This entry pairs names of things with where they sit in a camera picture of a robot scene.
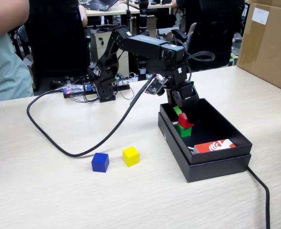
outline black tray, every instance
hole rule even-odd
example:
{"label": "black tray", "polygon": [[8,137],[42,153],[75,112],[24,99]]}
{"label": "black tray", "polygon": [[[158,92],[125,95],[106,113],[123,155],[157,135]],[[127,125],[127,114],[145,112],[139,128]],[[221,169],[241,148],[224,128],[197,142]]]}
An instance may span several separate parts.
{"label": "black tray", "polygon": [[[159,127],[187,181],[208,179],[245,171],[252,143],[226,120],[210,103],[200,99],[199,119],[190,137],[181,138],[173,124],[178,116],[169,104],[161,104]],[[189,147],[230,139],[236,147],[193,155]]]}

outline red cube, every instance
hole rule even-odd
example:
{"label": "red cube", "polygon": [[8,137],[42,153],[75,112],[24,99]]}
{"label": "red cube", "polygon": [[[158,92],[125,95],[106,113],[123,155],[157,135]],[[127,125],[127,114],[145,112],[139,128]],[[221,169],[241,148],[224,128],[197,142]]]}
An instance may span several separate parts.
{"label": "red cube", "polygon": [[185,113],[179,114],[179,124],[184,128],[190,128],[193,127],[194,124],[191,124],[190,122],[188,122],[187,116]]}

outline white label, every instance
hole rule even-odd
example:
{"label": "white label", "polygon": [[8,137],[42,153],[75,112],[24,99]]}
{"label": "white label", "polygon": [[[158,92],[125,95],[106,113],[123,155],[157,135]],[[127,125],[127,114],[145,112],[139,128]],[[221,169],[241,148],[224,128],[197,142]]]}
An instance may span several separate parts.
{"label": "white label", "polygon": [[270,12],[266,10],[255,8],[252,20],[265,25],[266,21],[268,20],[269,13]]}

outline green cube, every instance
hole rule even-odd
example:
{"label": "green cube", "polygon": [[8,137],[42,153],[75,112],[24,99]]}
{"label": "green cube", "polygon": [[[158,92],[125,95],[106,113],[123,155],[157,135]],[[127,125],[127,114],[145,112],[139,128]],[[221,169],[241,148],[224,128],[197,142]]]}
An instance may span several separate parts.
{"label": "green cube", "polygon": [[184,129],[180,124],[177,123],[177,130],[181,137],[189,137],[191,136],[191,127]]}
{"label": "green cube", "polygon": [[179,114],[182,114],[182,111],[178,106],[175,106],[173,109],[174,109],[175,113],[177,113],[178,116],[179,116]]}

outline robotic arm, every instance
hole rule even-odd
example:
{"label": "robotic arm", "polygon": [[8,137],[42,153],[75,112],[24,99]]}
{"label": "robotic arm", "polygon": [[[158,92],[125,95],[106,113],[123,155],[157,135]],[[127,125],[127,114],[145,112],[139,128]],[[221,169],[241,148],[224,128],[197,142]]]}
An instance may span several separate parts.
{"label": "robotic arm", "polygon": [[163,76],[161,83],[152,82],[149,86],[157,95],[167,91],[168,103],[178,106],[188,117],[190,123],[196,120],[199,96],[193,81],[187,81],[187,63],[185,48],[172,45],[144,35],[132,36],[126,26],[114,28],[110,36],[105,53],[98,60],[94,69],[89,69],[90,81],[97,86],[97,93],[101,98],[115,100],[112,83],[119,68],[118,49],[131,52],[148,59],[148,69]]}

